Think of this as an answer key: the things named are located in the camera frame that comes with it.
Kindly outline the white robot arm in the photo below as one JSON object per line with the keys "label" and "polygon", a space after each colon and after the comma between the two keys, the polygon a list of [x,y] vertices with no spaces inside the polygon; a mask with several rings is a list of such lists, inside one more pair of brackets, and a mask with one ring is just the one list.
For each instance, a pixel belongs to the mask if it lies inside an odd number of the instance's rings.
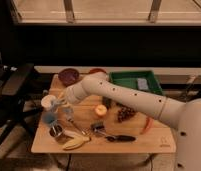
{"label": "white robot arm", "polygon": [[181,102],[118,86],[110,83],[103,72],[86,75],[64,89],[64,99],[69,104],[78,104],[90,95],[107,97],[175,129],[174,171],[201,171],[201,98]]}

